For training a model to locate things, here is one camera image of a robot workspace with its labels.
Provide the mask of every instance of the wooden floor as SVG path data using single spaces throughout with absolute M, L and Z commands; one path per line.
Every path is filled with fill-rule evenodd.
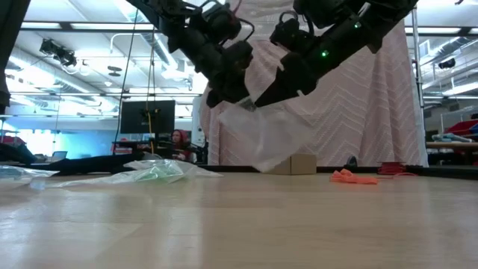
M 478 182 L 229 174 L 0 191 L 0 268 L 478 268 Z

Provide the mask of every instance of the yellow cable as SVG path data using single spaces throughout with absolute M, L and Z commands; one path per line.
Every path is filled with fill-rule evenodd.
M 154 59 L 154 42 L 155 42 L 155 27 L 153 26 L 152 28 L 152 33 L 153 33 L 153 43 L 151 44 L 151 56 L 150 56 L 150 59 L 149 59 L 149 71 L 148 71 L 148 93 L 147 93 L 147 96 L 146 96 L 146 113 L 148 114 L 148 125 L 149 125 L 149 139 L 151 139 L 152 137 L 152 128 L 151 128 L 151 113 L 149 113 L 149 106 L 148 106 L 148 103 L 149 103 L 149 86 L 150 86 L 150 83 L 151 83 L 151 67 L 152 67 L 152 62 L 153 62 L 153 59 Z M 155 154 L 155 146 L 154 146 L 154 143 L 152 141 L 151 142 L 151 153 L 152 154 Z
M 149 133 L 152 134 L 152 130 L 151 130 L 151 114 L 149 113 L 149 111 L 148 111 L 148 122 L 149 122 Z M 152 141 L 150 141 L 150 142 L 151 142 L 151 153 L 152 153 L 152 154 L 155 154 L 155 146 L 154 146 L 154 144 L 153 144 Z

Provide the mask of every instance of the red object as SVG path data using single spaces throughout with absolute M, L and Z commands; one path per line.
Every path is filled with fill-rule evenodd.
M 392 175 L 395 176 L 400 173 L 405 173 L 406 168 L 400 162 L 384 162 L 379 168 L 379 175 Z
M 384 162 L 379 168 L 379 175 L 389 175 L 391 178 L 382 178 L 382 179 L 393 179 L 395 176 L 417 176 L 413 173 L 407 173 L 406 167 L 400 162 Z
M 364 184 L 377 185 L 379 180 L 374 177 L 358 177 L 347 169 L 342 169 L 341 172 L 335 171 L 330 176 L 330 182 L 350 183 L 350 184 Z
M 447 129 L 446 133 L 451 133 L 454 135 L 459 135 L 459 136 L 464 136 L 464 137 L 469 137 L 473 133 L 471 132 L 471 128 L 478 124 L 478 120 L 468 120 L 464 122 L 460 122 L 455 124 L 452 127 L 449 127 Z

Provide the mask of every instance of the fluorescent light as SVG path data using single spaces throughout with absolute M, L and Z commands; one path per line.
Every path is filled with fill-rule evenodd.
M 59 96 L 99 96 L 99 93 L 59 93 Z
M 475 100 L 478 99 L 478 96 L 451 96 L 449 99 Z
M 199 97 L 201 96 L 198 93 L 156 93 L 156 96 L 160 97 Z M 105 96 L 121 96 L 121 93 L 106 93 Z M 147 93 L 124 93 L 123 97 L 133 97 L 133 96 L 148 96 Z
M 419 34 L 458 34 L 461 28 L 451 28 L 451 27 L 419 27 Z M 412 27 L 405 27 L 405 32 L 407 34 L 413 34 Z
M 45 96 L 45 95 L 50 95 L 50 93 L 26 93 L 26 92 L 21 92 L 21 93 L 10 93 L 11 96 Z
M 35 106 L 35 104 L 32 101 L 25 99 L 25 97 L 23 96 L 12 96 L 12 97 L 13 97 L 11 99 L 12 102 L 17 102 L 21 105 Z
M 24 22 L 22 23 L 22 28 L 61 29 L 61 25 L 57 22 Z
M 452 95 L 455 95 L 455 94 L 465 93 L 465 92 L 468 92 L 470 90 L 476 90 L 476 89 L 478 89 L 478 82 L 465 84 L 465 85 L 461 85 L 461 86 L 456 86 L 451 90 L 447 90 L 447 91 L 443 92 L 443 95 L 452 96 Z
M 134 27 L 134 23 L 72 23 L 72 28 L 75 30 L 123 30 L 123 31 L 133 31 L 133 28 L 136 30 L 152 30 L 152 24 L 149 23 L 139 23 Z
M 175 70 L 175 69 L 166 69 L 164 72 L 161 73 L 161 75 L 165 79 L 174 79 L 174 78 L 186 79 L 186 78 L 189 78 L 189 74 L 187 74 L 186 72 L 181 72 L 181 71 L 178 71 L 178 70 Z
M 424 96 L 424 99 L 443 99 L 444 96 Z

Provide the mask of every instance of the computer monitor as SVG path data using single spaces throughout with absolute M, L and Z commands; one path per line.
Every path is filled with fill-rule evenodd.
M 151 130 L 153 134 L 170 134 L 174 131 L 176 101 L 151 101 L 148 102 L 148 110 L 151 114 Z M 121 133 L 150 133 L 146 102 L 124 102 L 122 104 Z

